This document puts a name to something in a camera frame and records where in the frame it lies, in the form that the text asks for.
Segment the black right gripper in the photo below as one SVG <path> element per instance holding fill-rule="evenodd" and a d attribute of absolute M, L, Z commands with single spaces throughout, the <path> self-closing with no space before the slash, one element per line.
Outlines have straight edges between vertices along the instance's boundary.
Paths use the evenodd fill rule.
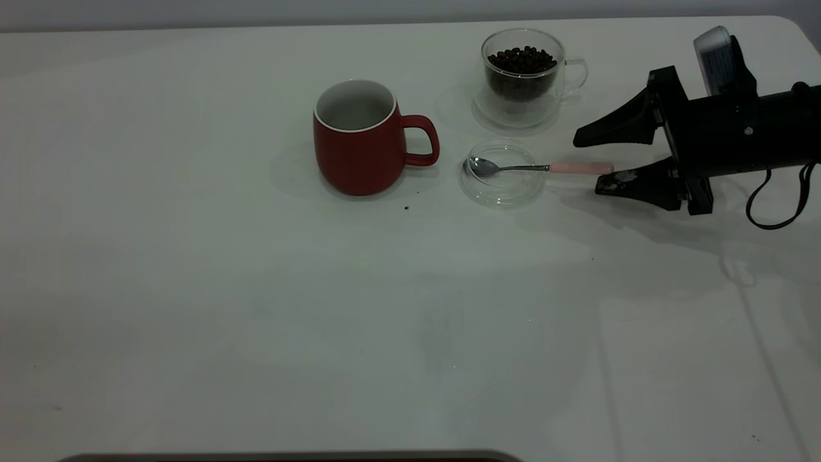
<path fill-rule="evenodd" d="M 693 214 L 709 214 L 710 178 L 797 164 L 794 89 L 763 97 L 751 91 L 691 100 L 673 67 L 651 71 L 646 88 L 613 113 L 579 128 L 573 146 L 653 144 L 660 125 L 671 155 L 599 176 L 596 195 L 667 211 L 680 210 L 688 201 Z"/>

